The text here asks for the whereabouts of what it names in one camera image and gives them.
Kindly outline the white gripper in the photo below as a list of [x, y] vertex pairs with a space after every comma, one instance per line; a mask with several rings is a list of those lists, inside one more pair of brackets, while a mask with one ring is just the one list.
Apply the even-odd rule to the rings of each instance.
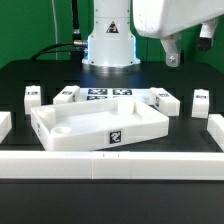
[[181, 34], [177, 32], [203, 22], [196, 47], [209, 51], [218, 25], [215, 17], [224, 14], [224, 0], [133, 0], [132, 4], [138, 34], [161, 39], [169, 67], [181, 62]]

